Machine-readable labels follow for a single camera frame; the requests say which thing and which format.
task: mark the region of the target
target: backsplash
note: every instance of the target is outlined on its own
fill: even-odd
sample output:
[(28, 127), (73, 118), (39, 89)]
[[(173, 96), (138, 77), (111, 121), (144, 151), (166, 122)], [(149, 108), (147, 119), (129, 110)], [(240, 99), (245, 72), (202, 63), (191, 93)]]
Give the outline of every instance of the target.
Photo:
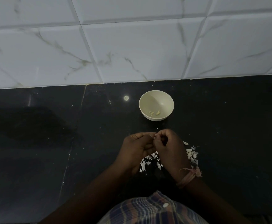
[(272, 74), (272, 0), (0, 0), (0, 88)]

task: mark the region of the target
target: person's right hand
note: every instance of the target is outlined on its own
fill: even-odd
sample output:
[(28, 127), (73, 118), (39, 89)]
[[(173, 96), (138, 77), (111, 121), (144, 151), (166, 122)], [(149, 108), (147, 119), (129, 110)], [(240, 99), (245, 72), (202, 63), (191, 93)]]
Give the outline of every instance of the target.
[(180, 182), (191, 168), (183, 141), (170, 129), (159, 131), (153, 140), (163, 166), (176, 182)]

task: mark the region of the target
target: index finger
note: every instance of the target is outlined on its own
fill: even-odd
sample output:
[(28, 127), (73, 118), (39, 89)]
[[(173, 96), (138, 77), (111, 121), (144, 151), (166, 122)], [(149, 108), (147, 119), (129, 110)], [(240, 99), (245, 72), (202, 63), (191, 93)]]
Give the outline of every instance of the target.
[(157, 135), (166, 136), (168, 140), (171, 140), (172, 137), (175, 135), (175, 132), (173, 132), (171, 129), (164, 129), (160, 130)]
[(155, 134), (156, 134), (156, 132), (140, 132), (140, 133), (131, 134), (130, 136), (132, 138), (134, 138), (135, 140), (137, 140), (137, 139), (143, 137), (144, 135), (149, 135), (153, 138)]

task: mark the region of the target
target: person's left arm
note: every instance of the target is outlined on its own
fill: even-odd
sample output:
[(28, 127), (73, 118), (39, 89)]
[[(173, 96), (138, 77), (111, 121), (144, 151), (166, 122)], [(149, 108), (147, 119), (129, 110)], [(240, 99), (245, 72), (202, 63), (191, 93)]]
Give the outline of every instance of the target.
[(74, 196), (40, 223), (80, 223), (102, 217), (122, 186), (136, 174), (141, 160), (155, 152), (152, 145), (156, 133), (136, 133), (127, 136), (116, 161), (93, 180), (80, 194)]

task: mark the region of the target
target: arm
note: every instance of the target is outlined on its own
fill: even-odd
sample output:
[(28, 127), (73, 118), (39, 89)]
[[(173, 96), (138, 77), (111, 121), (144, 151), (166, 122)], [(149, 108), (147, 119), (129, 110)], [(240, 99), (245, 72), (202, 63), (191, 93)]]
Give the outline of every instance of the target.
[[(163, 166), (177, 183), (180, 182), (189, 172), (181, 169), (191, 168), (182, 140), (172, 130), (165, 129), (155, 135), (153, 143)], [(204, 214), (216, 223), (250, 223), (197, 177), (182, 190), (190, 194)]]
[(100, 219), (129, 177), (137, 173), (141, 160), (155, 152), (155, 133), (137, 133), (126, 137), (116, 161), (79, 195), (74, 196), (40, 223), (92, 223)]

